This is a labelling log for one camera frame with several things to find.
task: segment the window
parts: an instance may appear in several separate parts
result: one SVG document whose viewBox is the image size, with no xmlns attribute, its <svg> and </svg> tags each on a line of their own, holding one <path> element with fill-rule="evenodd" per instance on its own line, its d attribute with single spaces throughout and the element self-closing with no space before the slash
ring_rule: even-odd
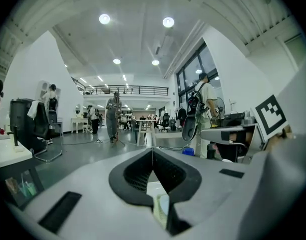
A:
<svg viewBox="0 0 306 240">
<path fill-rule="evenodd" d="M 204 67 L 204 70 L 206 73 L 209 73 L 213 69 L 216 68 L 215 63 L 213 61 L 213 58 L 211 56 L 211 53 L 209 52 L 208 47 L 205 47 L 201 52 L 200 52 L 200 57 L 202 60 L 202 64 Z"/>
<path fill-rule="evenodd" d="M 185 89 L 185 85 L 184 85 L 184 73 L 183 72 L 181 72 L 180 74 L 179 74 L 179 92 L 180 91 L 183 91 L 184 89 Z"/>
<path fill-rule="evenodd" d="M 185 110 L 187 110 L 187 103 L 186 103 L 186 95 L 183 94 L 181 96 L 179 96 L 179 106 L 184 108 Z"/>
<path fill-rule="evenodd" d="M 192 87 L 198 83 L 198 76 L 202 72 L 198 58 L 194 58 L 191 63 L 184 69 L 186 87 Z"/>
<path fill-rule="evenodd" d="M 215 63 L 208 47 L 204 43 L 177 73 L 179 104 L 185 109 L 187 109 L 186 100 L 191 96 L 195 85 L 198 83 L 199 74 L 201 72 L 207 73 L 210 84 L 213 86 L 216 95 L 224 100 L 221 82 L 218 78 Z"/>
<path fill-rule="evenodd" d="M 215 77 L 211 79 L 209 83 L 213 86 L 216 96 L 221 98 L 224 101 L 221 81 L 219 79 L 216 80 L 216 77 Z"/>
</svg>

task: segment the white wall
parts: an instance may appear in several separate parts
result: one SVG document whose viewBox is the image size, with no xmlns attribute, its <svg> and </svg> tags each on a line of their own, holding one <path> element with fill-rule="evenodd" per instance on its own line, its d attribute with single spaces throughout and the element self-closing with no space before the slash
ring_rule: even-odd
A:
<svg viewBox="0 0 306 240">
<path fill-rule="evenodd" d="M 229 100 L 235 101 L 233 110 L 243 112 L 273 94 L 273 87 L 250 60 L 219 31 L 209 26 L 203 34 L 221 80 L 226 113 Z"/>
<path fill-rule="evenodd" d="M 287 54 L 283 41 L 272 39 L 265 47 L 255 50 L 248 59 L 257 66 L 273 86 L 278 95 L 295 76 L 297 70 Z"/>
<path fill-rule="evenodd" d="M 75 116 L 76 105 L 83 105 L 83 95 L 76 88 L 64 66 L 55 38 L 50 32 L 44 33 L 14 57 L 4 82 L 4 98 L 0 106 L 1 125 L 4 125 L 10 100 L 34 99 L 40 80 L 55 84 L 61 89 L 57 116 L 63 118 L 63 131 L 71 130 L 71 118 Z"/>
</svg>

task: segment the walking person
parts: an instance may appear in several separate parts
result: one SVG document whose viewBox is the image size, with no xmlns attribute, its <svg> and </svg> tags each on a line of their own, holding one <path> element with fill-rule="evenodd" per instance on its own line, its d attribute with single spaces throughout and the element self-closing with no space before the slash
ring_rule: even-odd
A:
<svg viewBox="0 0 306 240">
<path fill-rule="evenodd" d="M 91 121 L 92 121 L 93 134 L 97 134 L 97 130 L 98 130 L 97 116 L 95 114 L 95 108 L 93 108 L 93 106 L 91 106 L 91 108 L 89 110 L 89 115 L 90 115 Z"/>
<path fill-rule="evenodd" d="M 119 93 L 114 92 L 114 97 L 110 98 L 106 104 L 106 126 L 110 142 L 116 139 L 117 116 L 121 113 L 122 102 L 119 100 Z"/>
</svg>

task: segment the desk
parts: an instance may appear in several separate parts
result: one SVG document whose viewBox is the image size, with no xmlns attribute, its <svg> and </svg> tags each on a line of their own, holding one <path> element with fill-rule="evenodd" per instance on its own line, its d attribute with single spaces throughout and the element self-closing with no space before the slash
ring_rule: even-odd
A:
<svg viewBox="0 0 306 240">
<path fill-rule="evenodd" d="M 32 153 L 23 147 L 20 142 L 18 142 L 18 145 L 23 148 L 23 151 L 15 152 L 13 149 L 14 143 L 12 143 L 11 139 L 0 139 L 0 182 L 2 183 L 0 186 L 4 191 L 4 197 L 15 205 L 16 201 L 4 183 L 6 179 L 28 171 L 37 192 L 44 190 L 35 169 L 37 160 L 32 157 Z"/>
<path fill-rule="evenodd" d="M 72 133 L 74 131 L 73 124 L 76 124 L 76 133 L 78 133 L 78 124 L 83 124 L 83 123 L 88 123 L 87 118 L 71 118 L 71 123 L 72 123 Z"/>
<path fill-rule="evenodd" d="M 156 147 L 155 129 L 154 129 L 154 124 L 153 124 L 153 122 L 156 122 L 156 120 L 136 120 L 136 121 L 139 122 L 137 146 L 139 146 L 139 140 L 140 140 L 141 134 L 151 132 L 152 133 L 152 139 L 153 139 L 153 145 Z M 150 123 L 150 130 L 149 131 L 147 131 L 147 127 L 146 127 L 145 131 L 142 131 L 143 122 L 148 122 L 148 124 Z"/>
</svg>

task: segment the black slot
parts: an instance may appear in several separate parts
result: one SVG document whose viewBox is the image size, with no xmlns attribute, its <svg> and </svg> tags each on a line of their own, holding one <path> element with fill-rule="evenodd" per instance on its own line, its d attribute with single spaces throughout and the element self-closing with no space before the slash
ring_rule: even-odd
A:
<svg viewBox="0 0 306 240">
<path fill-rule="evenodd" d="M 221 169 L 219 172 L 221 174 L 226 174 L 226 175 L 229 175 L 231 177 L 240 178 L 240 179 L 244 176 L 243 172 L 235 171 L 235 170 L 229 170 L 229 169 Z"/>
<path fill-rule="evenodd" d="M 56 234 L 81 197 L 81 194 L 67 192 L 40 220 L 39 224 Z"/>
</svg>

